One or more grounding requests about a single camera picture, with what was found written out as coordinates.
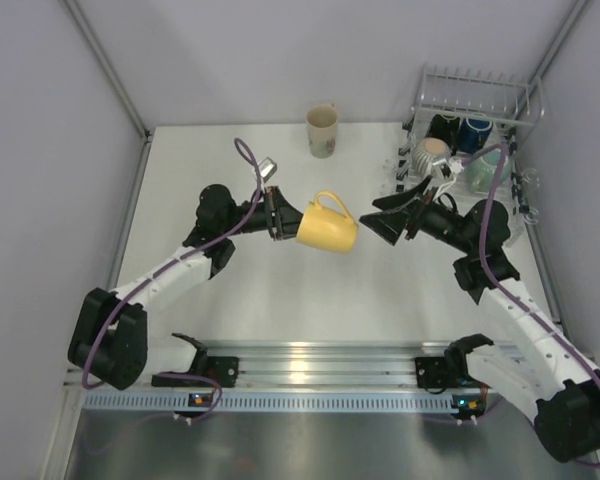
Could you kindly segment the teal green mug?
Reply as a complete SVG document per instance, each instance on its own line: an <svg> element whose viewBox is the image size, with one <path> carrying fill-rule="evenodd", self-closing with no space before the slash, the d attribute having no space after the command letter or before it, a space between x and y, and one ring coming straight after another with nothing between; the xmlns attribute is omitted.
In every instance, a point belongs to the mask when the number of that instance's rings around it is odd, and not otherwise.
<svg viewBox="0 0 600 480"><path fill-rule="evenodd" d="M487 193L496 178L496 170L500 162L501 148L494 146L484 149L472 157L472 162L466 166L468 190L472 193Z"/></svg>

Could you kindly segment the yellow mug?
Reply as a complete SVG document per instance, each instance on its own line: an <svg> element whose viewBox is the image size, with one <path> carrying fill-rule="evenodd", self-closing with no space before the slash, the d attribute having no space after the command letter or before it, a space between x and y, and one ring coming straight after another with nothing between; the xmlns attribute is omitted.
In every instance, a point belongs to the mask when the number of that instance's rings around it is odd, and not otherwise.
<svg viewBox="0 0 600 480"><path fill-rule="evenodd" d="M332 191L315 194L302 216L296 241L315 249L347 254L356 242L359 226L346 205Z"/></svg>

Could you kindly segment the grey striped mug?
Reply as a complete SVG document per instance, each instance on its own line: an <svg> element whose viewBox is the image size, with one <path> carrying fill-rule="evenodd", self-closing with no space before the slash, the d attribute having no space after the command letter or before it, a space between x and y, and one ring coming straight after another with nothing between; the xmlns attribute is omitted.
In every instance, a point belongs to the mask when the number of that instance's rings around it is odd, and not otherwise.
<svg viewBox="0 0 600 480"><path fill-rule="evenodd" d="M447 166L450 155L451 150L443 140L427 137L412 149L411 166L421 177L443 178L443 168Z"/></svg>

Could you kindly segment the dark blue mug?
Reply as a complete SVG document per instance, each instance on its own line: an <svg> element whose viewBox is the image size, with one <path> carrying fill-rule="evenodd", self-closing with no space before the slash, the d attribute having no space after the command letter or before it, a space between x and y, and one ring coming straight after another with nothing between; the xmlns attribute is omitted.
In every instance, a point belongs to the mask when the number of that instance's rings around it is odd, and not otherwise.
<svg viewBox="0 0 600 480"><path fill-rule="evenodd" d="M475 154L481 150L493 129L493 122L483 117L464 118L457 136L457 150Z"/></svg>

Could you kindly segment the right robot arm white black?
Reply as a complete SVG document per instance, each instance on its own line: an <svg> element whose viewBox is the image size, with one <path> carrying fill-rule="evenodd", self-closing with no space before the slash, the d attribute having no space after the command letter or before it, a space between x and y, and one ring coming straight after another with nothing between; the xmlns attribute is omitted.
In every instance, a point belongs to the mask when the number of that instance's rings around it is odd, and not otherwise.
<svg viewBox="0 0 600 480"><path fill-rule="evenodd" d="M531 423L551 457L582 462L600 450L600 368L538 307L508 260L507 209L489 195L460 215L435 200L429 183L374 200L375 212L361 216L361 224L391 245L423 232L462 252L453 264L458 285L504 329L526 363L473 334L446 348L448 376L462 386L495 389Z"/></svg>

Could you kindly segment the tall beige floral cup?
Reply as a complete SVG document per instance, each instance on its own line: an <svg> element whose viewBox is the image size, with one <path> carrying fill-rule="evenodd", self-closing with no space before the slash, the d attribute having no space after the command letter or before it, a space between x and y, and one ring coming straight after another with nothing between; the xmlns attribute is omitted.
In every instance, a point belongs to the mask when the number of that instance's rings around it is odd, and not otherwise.
<svg viewBox="0 0 600 480"><path fill-rule="evenodd" d="M339 114L334 104L312 107L306 115L310 153L319 159L329 158L335 150Z"/></svg>

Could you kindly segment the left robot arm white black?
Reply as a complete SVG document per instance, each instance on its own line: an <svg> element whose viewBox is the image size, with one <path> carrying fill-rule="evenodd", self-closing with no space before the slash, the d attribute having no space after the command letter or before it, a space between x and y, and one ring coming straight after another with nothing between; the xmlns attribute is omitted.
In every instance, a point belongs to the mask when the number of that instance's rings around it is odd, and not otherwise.
<svg viewBox="0 0 600 480"><path fill-rule="evenodd" d="M226 186L207 186L194 228L170 257L125 286L95 288L85 296L69 362L118 390L144 377L155 386L195 386L207 375L218 378L202 342L182 333L158 333L160 313L227 266L235 252L232 236L264 231L274 241L292 239L302 217L276 186L256 190L253 200L242 204Z"/></svg>

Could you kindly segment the black mug cream inside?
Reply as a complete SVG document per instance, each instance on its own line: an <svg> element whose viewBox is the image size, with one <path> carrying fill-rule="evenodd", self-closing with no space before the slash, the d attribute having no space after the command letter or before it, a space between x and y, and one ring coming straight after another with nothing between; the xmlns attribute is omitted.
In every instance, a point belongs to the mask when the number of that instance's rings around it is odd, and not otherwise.
<svg viewBox="0 0 600 480"><path fill-rule="evenodd" d="M435 138L443 141L450 150L456 146L460 118L452 115L436 114L431 119L426 138Z"/></svg>

